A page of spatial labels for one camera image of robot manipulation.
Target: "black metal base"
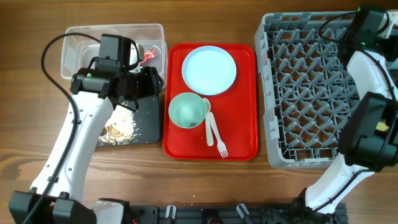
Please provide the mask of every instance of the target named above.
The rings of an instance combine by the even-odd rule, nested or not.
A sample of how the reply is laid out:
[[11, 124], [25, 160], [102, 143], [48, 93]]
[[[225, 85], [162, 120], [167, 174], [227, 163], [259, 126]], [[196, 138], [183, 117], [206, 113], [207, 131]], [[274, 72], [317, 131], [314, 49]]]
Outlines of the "black metal base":
[[[22, 224], [40, 198], [34, 193], [15, 191], [9, 202], [10, 213], [16, 224]], [[39, 209], [28, 222], [29, 224], [95, 224], [95, 213], [76, 200], [69, 200], [69, 194], [62, 192], [59, 197], [44, 197]]]
[[[213, 208], [224, 224], [241, 224], [244, 221], [239, 217], [236, 207], [177, 207], [174, 224], [202, 224], [201, 211]], [[250, 220], [253, 224], [289, 224], [287, 215], [290, 204], [270, 204], [258, 207], [248, 207]], [[132, 206], [134, 217], [139, 218], [140, 224], [167, 224], [170, 220], [165, 218], [166, 208], [156, 206]], [[325, 224], [348, 224], [347, 209], [345, 204], [336, 208], [335, 219], [331, 218]], [[300, 224], [314, 224], [302, 221]]]

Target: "clear plastic container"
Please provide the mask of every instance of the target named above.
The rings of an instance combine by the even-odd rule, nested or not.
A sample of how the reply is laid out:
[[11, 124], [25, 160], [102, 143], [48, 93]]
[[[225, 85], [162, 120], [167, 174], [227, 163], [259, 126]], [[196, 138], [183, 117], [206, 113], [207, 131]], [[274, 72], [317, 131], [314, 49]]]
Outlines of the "clear plastic container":
[[[102, 34], [121, 35], [135, 40], [144, 50], [154, 49], [157, 56], [142, 66], [156, 67], [166, 83], [167, 46], [164, 40], [163, 26], [160, 24], [118, 24], [69, 27], [65, 33], [79, 32], [98, 39]], [[61, 76], [71, 79], [81, 67], [87, 67], [90, 60], [98, 56], [100, 44], [82, 36], [64, 38], [61, 57]]]

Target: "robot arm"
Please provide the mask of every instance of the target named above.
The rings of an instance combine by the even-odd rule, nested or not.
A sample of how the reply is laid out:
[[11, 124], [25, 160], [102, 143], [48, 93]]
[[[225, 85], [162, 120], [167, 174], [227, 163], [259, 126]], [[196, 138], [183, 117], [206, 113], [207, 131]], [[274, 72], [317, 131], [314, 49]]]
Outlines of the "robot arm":
[[[113, 105], [108, 97], [98, 98], [97, 93], [81, 91], [72, 98], [80, 112], [79, 125], [65, 162], [58, 175], [58, 181], [53, 184], [48, 196], [58, 197], [61, 192], [67, 192], [69, 198], [81, 202], [88, 164], [94, 153], [98, 136], [105, 127], [113, 112]], [[48, 178], [54, 172], [62, 152], [67, 144], [72, 130], [72, 106], [69, 106], [67, 117], [54, 148], [39, 176], [33, 181], [31, 189], [42, 194], [48, 184]]]
[[[396, 102], [390, 100], [398, 95], [398, 90], [391, 84], [394, 83], [391, 76], [387, 76], [388, 81], [384, 76], [389, 74], [386, 58], [373, 52], [374, 49], [380, 50], [379, 44], [384, 44], [386, 50], [386, 43], [391, 43], [385, 38], [389, 38], [397, 17], [393, 12], [388, 12], [389, 17], [385, 16], [385, 11], [369, 6], [361, 7], [358, 11], [361, 12], [357, 13], [351, 25], [356, 33], [345, 35], [343, 41], [339, 42], [339, 58], [343, 63], [348, 60], [347, 71], [353, 77], [361, 101], [340, 133], [337, 157], [315, 184], [295, 198], [291, 217], [324, 220], [327, 214], [334, 213], [337, 204], [363, 179], [398, 162], [397, 107]], [[389, 24], [379, 34], [386, 18], [390, 19]], [[374, 27], [374, 23], [368, 24], [369, 21], [376, 24], [378, 21], [380, 26]], [[363, 49], [344, 49], [356, 44]], [[388, 57], [390, 61], [398, 60], [396, 53], [388, 54]]]
[[[131, 45], [134, 45], [136, 51], [133, 55], [136, 62], [133, 65], [130, 65]], [[90, 207], [85, 207], [80, 202], [98, 137], [115, 107], [120, 105], [132, 111], [138, 110], [138, 99], [158, 95], [162, 91], [163, 81], [156, 69], [138, 67], [139, 61], [143, 59], [142, 53], [142, 47], [131, 39], [102, 35], [99, 56], [92, 60], [95, 69], [81, 68], [71, 80], [70, 89], [79, 120], [67, 156], [61, 159], [73, 124], [76, 123], [71, 105], [53, 151], [33, 181], [29, 193], [14, 192], [11, 197], [9, 209], [17, 224], [112, 224], [131, 221], [128, 202], [104, 198]], [[122, 105], [119, 99], [135, 101], [135, 110]], [[53, 177], [55, 182], [52, 183], [50, 179], [58, 164], [61, 169]]]

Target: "plastic bin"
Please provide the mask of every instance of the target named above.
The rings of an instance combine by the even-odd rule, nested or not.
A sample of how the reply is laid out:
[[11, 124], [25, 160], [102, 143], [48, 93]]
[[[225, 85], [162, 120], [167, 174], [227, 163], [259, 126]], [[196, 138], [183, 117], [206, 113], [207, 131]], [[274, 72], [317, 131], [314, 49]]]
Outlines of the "plastic bin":
[[[161, 24], [118, 24], [98, 26], [69, 27], [65, 33], [79, 32], [92, 35], [98, 39], [102, 34], [121, 35], [135, 40], [144, 50], [154, 49], [157, 56], [143, 66], [156, 67], [159, 75], [166, 82], [167, 46]], [[98, 56], [100, 44], [82, 36], [64, 38], [61, 57], [61, 76], [71, 79], [81, 67], [87, 67], [90, 60]]]
[[[345, 12], [288, 12], [263, 16], [254, 36], [264, 90], [267, 154], [275, 169], [328, 167], [340, 129], [359, 103], [337, 46], [319, 27]], [[330, 22], [323, 35], [339, 39], [352, 16]]]

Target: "red tray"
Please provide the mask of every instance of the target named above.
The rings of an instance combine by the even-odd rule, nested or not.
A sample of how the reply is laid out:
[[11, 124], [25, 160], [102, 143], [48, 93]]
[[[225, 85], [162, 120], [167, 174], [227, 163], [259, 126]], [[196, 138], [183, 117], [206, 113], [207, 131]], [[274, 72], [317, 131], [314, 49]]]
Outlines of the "red tray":
[[[217, 140], [206, 143], [205, 122], [192, 129], [179, 128], [169, 117], [171, 100], [180, 93], [193, 92], [182, 78], [185, 57], [201, 46], [213, 45], [226, 50], [236, 64], [236, 78], [225, 92], [209, 99], [221, 139], [229, 157], [223, 159], [217, 150]], [[169, 53], [165, 96], [163, 149], [173, 159], [213, 161], [247, 161], [258, 151], [256, 63], [252, 49], [243, 44], [177, 44]]]

